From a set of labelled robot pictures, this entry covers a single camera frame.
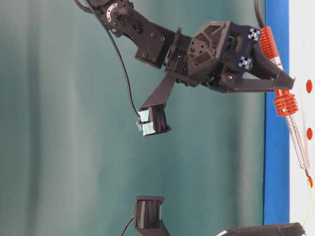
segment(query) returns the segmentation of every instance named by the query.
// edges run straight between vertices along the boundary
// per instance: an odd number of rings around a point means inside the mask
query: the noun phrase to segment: wire
[[[119,62],[120,62],[120,65],[123,69],[123,72],[124,72],[124,76],[125,76],[125,79],[126,79],[126,83],[127,83],[127,91],[128,91],[128,99],[129,99],[129,102],[130,102],[130,105],[131,105],[131,108],[132,110],[134,111],[134,113],[137,115],[138,118],[140,118],[140,115],[138,114],[137,112],[137,109],[136,107],[134,106],[134,102],[133,102],[133,99],[132,99],[132,92],[131,92],[131,86],[130,86],[130,81],[129,81],[129,76],[128,76],[128,73],[127,73],[127,70],[126,70],[126,67],[125,67],[125,63],[124,63],[124,60],[122,58],[122,55],[117,47],[117,44],[115,42],[115,40],[113,39],[113,36],[110,34],[108,28],[106,27],[106,25],[104,24],[104,22],[102,20],[100,20],[98,17],[97,17],[97,13],[95,12],[94,9],[92,8],[89,8],[89,10],[87,10],[86,8],[88,7],[85,7],[83,6],[79,0],[74,0],[75,3],[82,9],[84,10],[85,12],[91,12],[92,14],[95,15],[95,17],[97,18],[97,20],[100,22],[100,24],[103,26],[103,28],[105,29],[110,41],[112,42],[113,44],[113,47],[115,49],[115,52],[117,53],[117,56],[118,56],[118,59],[119,59]]]
[[[127,229],[128,226],[130,225],[130,223],[133,221],[133,219],[134,219],[134,216],[127,222],[127,224],[125,225],[125,227],[123,228],[123,231],[120,233],[119,236],[123,236],[123,235],[124,235],[126,229]]]
[[[310,218],[310,215],[311,215],[311,210],[312,210],[312,195],[313,195],[313,191],[312,191],[312,186],[311,186],[311,183],[308,181],[308,185],[310,187],[310,201],[309,201],[309,206],[308,206],[308,210],[307,210],[307,215],[306,215],[306,218],[303,222],[303,228],[306,226],[306,223],[307,221],[309,220]]]
[[[86,13],[93,14],[93,12],[91,11],[91,9],[90,9],[89,7],[86,7],[86,6],[82,5],[79,0],[74,0],[74,2],[78,5],[78,7],[79,7],[82,11],[85,11]]]
[[[256,18],[257,18],[259,27],[260,27],[261,29],[262,29],[262,28],[265,28],[265,23],[264,23],[264,21],[262,20],[261,13],[260,13],[260,10],[259,10],[259,3],[258,3],[258,0],[254,0],[254,8],[255,8],[255,15],[256,15]]]

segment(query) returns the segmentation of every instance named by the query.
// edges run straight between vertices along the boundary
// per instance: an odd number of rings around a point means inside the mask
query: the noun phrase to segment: yellow cable
[[[312,186],[311,183],[308,181],[308,186],[310,187],[310,201],[309,201],[309,208],[307,210],[307,215],[306,215],[306,219],[303,222],[303,228],[305,228],[307,221],[310,218],[311,215],[311,211],[312,211]]]

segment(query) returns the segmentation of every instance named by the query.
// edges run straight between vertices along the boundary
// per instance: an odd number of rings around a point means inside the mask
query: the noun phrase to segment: blue tape
[[[289,0],[266,0],[266,25],[270,26],[283,68],[289,72]],[[289,222],[289,131],[277,116],[273,92],[266,93],[264,224]]]

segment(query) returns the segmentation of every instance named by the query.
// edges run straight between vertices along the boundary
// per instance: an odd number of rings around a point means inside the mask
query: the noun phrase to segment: green backdrop
[[[188,35],[207,20],[256,26],[250,0],[133,2]],[[118,235],[136,195],[165,197],[173,236],[262,224],[263,94],[177,85],[172,132],[143,138],[95,17],[71,0],[7,0],[0,32],[0,235]],[[164,72],[117,42],[139,107]]]

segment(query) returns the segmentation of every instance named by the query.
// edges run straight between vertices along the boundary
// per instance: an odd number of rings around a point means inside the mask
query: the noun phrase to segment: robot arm
[[[170,130],[165,106],[175,83],[230,92],[292,89],[294,79],[266,58],[261,31],[233,22],[206,22],[194,37],[148,21],[129,0],[86,0],[91,12],[116,37],[126,36],[137,47],[135,58],[161,69],[166,76],[139,109],[144,136]],[[248,72],[259,79],[246,79]]]

